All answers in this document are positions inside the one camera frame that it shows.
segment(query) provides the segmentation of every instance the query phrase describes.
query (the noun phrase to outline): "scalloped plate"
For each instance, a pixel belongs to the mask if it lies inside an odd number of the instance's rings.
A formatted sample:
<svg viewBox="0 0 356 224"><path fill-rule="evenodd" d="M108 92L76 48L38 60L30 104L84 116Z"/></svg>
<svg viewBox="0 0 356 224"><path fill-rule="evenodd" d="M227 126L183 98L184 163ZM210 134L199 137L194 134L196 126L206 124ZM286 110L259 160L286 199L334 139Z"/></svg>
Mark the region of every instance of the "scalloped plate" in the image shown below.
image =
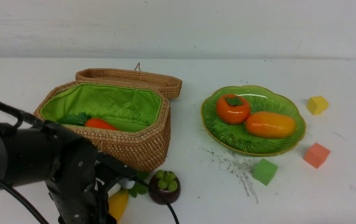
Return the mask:
<svg viewBox="0 0 356 224"><path fill-rule="evenodd" d="M251 113L270 111L292 117L297 122L293 135L283 139L260 138L246 131L245 125L228 125L216 114L217 100L224 94L244 97ZM306 123L296 105L288 98L260 86L227 86L217 90L202 104L202 123L217 142L239 153L252 156L274 156L293 149L304 137Z"/></svg>

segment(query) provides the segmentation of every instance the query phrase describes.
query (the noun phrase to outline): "basket lid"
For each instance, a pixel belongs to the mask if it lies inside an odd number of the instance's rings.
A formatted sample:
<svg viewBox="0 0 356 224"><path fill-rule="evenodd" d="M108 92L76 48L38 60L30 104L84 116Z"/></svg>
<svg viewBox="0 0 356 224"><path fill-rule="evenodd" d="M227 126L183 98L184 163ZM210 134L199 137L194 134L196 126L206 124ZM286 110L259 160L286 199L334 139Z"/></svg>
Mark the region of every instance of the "basket lid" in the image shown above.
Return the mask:
<svg viewBox="0 0 356 224"><path fill-rule="evenodd" d="M158 89L167 98L178 98L181 93L182 80L168 76L149 72L142 72L140 63L134 70L124 70L115 68L89 68L75 74L76 80L82 81L102 81L128 84L133 86L146 86Z"/></svg>

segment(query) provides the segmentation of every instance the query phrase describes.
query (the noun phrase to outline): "white table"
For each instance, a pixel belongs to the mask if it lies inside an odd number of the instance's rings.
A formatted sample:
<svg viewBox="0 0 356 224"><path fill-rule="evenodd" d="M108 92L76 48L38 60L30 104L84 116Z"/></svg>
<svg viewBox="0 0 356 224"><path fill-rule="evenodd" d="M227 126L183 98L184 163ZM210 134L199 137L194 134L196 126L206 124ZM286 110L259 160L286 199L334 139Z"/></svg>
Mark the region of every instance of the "white table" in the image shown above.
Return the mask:
<svg viewBox="0 0 356 224"><path fill-rule="evenodd" d="M143 71L183 80L181 96L171 101L172 138L162 166L174 170L182 182L181 197L173 204L181 223L356 223L356 61L0 58L0 101L33 112L52 88L74 80L79 70L133 69L137 62ZM202 102L229 85L259 85L284 95L306 120L299 145L268 158L279 168L267 187L251 177L260 158L229 153L202 127ZM306 102L317 95L330 107L312 116ZM0 112L1 121L14 120ZM331 150L319 169L302 159L315 142ZM57 223L57 209L44 183L17 190L50 223ZM0 223L36 221L0 191ZM130 198L121 224L156 223L173 223L167 207L148 195Z"/></svg>

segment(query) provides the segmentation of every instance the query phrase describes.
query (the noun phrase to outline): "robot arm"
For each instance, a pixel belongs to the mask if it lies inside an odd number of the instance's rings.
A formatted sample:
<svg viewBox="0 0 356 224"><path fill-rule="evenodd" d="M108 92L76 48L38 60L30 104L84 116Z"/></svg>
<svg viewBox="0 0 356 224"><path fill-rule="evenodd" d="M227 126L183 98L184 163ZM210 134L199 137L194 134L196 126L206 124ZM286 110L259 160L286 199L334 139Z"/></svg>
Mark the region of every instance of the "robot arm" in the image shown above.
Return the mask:
<svg viewBox="0 0 356 224"><path fill-rule="evenodd" d="M136 171L98 149L90 140L57 123L0 102L0 110L17 117L12 126L0 123L0 186L24 203L42 224L45 219L13 187L45 181L60 213L60 224L116 224L108 212L108 191L121 184L131 188ZM23 122L32 125L19 129ZM162 195L178 219L171 205Z"/></svg>

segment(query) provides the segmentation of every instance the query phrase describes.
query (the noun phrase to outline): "woven basket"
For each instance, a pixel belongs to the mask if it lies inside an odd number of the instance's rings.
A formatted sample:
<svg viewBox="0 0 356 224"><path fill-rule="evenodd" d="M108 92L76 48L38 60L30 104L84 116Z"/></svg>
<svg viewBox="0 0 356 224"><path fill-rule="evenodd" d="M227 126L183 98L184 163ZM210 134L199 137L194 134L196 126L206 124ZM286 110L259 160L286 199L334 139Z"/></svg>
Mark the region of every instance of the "woven basket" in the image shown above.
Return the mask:
<svg viewBox="0 0 356 224"><path fill-rule="evenodd" d="M86 128L80 126L65 125L68 129L90 139L100 151L111 154L128 166L139 171L153 171L161 166L167 156L169 140L171 139L171 113L168 98L164 92L168 92L170 97L178 97L182 81L164 75L157 75L147 72L136 72L120 69L92 68L77 72L77 78L87 74L103 74L102 78L91 78L88 80L77 80L54 88L35 110L34 115L43 119L40 114L41 108L55 95L81 83L107 84L129 88L149 89L154 91L161 99L162 105L157 121L146 129L139 132L120 132L106 129ZM146 77L152 82L145 82ZM156 83L174 84L157 86Z"/></svg>
<svg viewBox="0 0 356 224"><path fill-rule="evenodd" d="M104 81L114 84L130 84L157 88L168 99L178 98L181 93L182 80L168 75L142 72L140 63L133 71L114 68L89 68L75 74L75 80Z"/></svg>

